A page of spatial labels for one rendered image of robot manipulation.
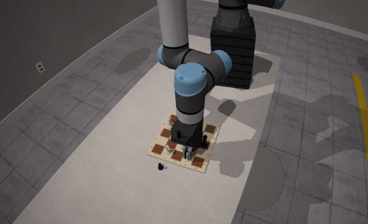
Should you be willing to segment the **brown and cream chessboard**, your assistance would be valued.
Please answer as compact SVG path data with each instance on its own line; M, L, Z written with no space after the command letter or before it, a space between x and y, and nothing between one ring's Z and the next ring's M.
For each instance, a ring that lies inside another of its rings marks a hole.
M211 152L213 150L213 146L220 125L212 122L207 122L205 120L203 121L202 134L207 136L207 147L202 148L200 146L200 148L194 148L191 160L186 161L183 158L182 145L171 142L171 128L167 128L168 117L171 117L172 124L174 124L174 122L177 120L176 113L170 111L165 118L161 128L159 129L156 137L154 138L146 155L204 174ZM166 145L168 145L171 149L170 154L165 153Z

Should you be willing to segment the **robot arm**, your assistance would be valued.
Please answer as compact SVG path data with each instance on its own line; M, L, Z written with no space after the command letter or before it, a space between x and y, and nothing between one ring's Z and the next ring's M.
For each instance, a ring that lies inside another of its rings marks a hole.
M282 8L285 0L219 0L215 26L226 32L250 28L248 4ZM157 0L163 44L160 64L174 69L176 108L183 114L201 112L208 94L232 68L230 56L215 50L210 54L189 48L186 0ZM222 21L222 22L221 22Z

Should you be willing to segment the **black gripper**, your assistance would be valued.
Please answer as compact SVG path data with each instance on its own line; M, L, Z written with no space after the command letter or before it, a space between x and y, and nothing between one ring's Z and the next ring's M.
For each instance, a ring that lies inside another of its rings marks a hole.
M187 146L188 160L192 157L192 149L200 148L203 139L204 108L199 114L184 115L176 108L177 120L171 128L171 142L182 146L183 158L186 158Z

